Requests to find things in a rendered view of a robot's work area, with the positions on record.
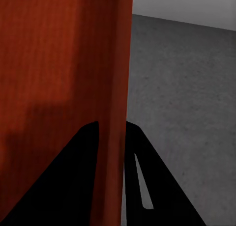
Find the storage box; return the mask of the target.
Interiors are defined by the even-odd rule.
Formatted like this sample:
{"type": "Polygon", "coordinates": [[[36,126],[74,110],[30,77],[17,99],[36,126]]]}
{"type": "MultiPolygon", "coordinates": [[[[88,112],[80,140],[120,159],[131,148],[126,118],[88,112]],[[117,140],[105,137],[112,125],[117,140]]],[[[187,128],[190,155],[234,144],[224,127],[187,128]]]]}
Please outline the storage box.
{"type": "Polygon", "coordinates": [[[121,226],[133,0],[0,0],[0,223],[99,122],[89,226],[121,226]]]}

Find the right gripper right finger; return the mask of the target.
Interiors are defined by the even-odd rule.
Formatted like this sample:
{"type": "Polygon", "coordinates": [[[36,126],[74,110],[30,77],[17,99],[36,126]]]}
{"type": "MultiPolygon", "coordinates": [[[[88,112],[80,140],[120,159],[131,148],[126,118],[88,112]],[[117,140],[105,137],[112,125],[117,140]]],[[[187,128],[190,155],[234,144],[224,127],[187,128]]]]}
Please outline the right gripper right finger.
{"type": "Polygon", "coordinates": [[[142,129],[128,121],[124,173],[127,226],[206,226],[142,129]],[[135,154],[154,209],[143,207],[135,154]]]}

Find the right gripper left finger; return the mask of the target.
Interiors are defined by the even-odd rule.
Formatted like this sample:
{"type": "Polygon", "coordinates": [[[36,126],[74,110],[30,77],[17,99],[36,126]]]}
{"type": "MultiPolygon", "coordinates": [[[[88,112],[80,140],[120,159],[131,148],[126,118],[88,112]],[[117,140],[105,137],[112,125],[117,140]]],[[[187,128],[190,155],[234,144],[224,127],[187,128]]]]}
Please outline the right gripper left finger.
{"type": "Polygon", "coordinates": [[[80,128],[0,226],[89,226],[99,122],[80,128]]]}

